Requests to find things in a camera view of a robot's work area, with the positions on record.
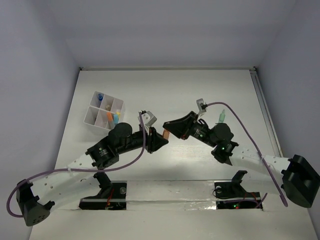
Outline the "orange tip clear highlighter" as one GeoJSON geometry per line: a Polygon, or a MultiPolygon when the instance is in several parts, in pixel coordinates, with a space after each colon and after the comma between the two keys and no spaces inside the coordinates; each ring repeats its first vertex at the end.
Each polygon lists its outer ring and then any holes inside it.
{"type": "Polygon", "coordinates": [[[111,112],[107,112],[106,115],[107,115],[107,119],[108,119],[108,123],[109,123],[110,129],[112,130],[115,127],[113,114],[111,112]]]}

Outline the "orange highlighter pen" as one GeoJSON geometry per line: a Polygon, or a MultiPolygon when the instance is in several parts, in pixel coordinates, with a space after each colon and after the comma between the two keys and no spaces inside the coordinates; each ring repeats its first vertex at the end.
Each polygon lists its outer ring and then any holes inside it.
{"type": "Polygon", "coordinates": [[[162,136],[164,139],[168,140],[170,137],[170,132],[166,129],[163,130],[162,136]]]}

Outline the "green highlighter pen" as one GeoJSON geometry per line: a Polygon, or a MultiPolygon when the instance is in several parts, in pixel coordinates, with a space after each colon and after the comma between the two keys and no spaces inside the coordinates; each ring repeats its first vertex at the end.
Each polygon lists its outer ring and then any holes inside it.
{"type": "Polygon", "coordinates": [[[226,117],[226,114],[225,114],[225,110],[223,109],[219,115],[218,123],[224,123],[225,117],[226,117]]]}

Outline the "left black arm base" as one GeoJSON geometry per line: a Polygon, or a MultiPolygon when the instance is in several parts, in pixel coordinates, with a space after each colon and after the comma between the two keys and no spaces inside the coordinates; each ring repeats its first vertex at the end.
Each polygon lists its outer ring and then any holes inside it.
{"type": "Polygon", "coordinates": [[[81,210],[122,211],[127,209],[127,182],[112,182],[105,172],[98,172],[93,178],[99,183],[99,192],[82,198],[78,207],[81,210]]]}

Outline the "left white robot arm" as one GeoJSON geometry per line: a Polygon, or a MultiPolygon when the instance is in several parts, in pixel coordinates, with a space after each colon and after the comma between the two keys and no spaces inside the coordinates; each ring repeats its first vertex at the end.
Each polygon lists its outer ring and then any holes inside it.
{"type": "Polygon", "coordinates": [[[115,190],[107,173],[131,166],[144,152],[154,153],[168,142],[168,137],[152,126],[140,124],[139,131],[133,132],[130,124],[117,124],[106,137],[66,167],[20,181],[13,192],[20,217],[28,227],[37,225],[56,208],[85,198],[85,192],[91,187],[96,194],[93,199],[111,199],[115,190]]]}

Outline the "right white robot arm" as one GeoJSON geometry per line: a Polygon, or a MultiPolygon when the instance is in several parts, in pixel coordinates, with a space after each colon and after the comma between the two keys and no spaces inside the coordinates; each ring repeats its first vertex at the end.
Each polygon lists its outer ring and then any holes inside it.
{"type": "Polygon", "coordinates": [[[211,154],[221,164],[254,170],[271,178],[272,189],[284,200],[311,208],[320,188],[320,175],[303,156],[291,158],[263,155],[257,150],[240,146],[232,139],[234,134],[226,123],[214,127],[191,111],[186,116],[167,121],[163,128],[175,137],[187,140],[193,137],[213,147],[211,154]]]}

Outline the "blue cap spray bottle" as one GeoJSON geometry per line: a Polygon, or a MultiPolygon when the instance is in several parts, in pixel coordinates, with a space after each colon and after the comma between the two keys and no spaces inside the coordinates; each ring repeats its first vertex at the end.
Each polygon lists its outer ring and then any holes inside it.
{"type": "Polygon", "coordinates": [[[99,93],[99,94],[97,95],[97,98],[98,98],[98,100],[101,102],[101,101],[103,100],[103,98],[104,98],[104,95],[103,95],[102,93],[99,93]]]}

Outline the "blue highlighter pen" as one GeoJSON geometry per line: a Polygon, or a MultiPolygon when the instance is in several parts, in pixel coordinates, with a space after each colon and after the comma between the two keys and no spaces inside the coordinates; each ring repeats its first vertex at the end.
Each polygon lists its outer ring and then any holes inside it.
{"type": "Polygon", "coordinates": [[[117,125],[119,123],[119,116],[117,114],[113,115],[113,122],[115,125],[117,125]]]}

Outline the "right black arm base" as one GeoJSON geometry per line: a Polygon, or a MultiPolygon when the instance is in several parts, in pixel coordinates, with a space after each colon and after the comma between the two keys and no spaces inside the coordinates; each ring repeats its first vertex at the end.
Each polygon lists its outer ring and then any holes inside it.
{"type": "Polygon", "coordinates": [[[217,210],[263,209],[260,193],[246,191],[241,185],[247,173],[239,170],[231,180],[214,183],[212,195],[216,198],[217,210]]]}

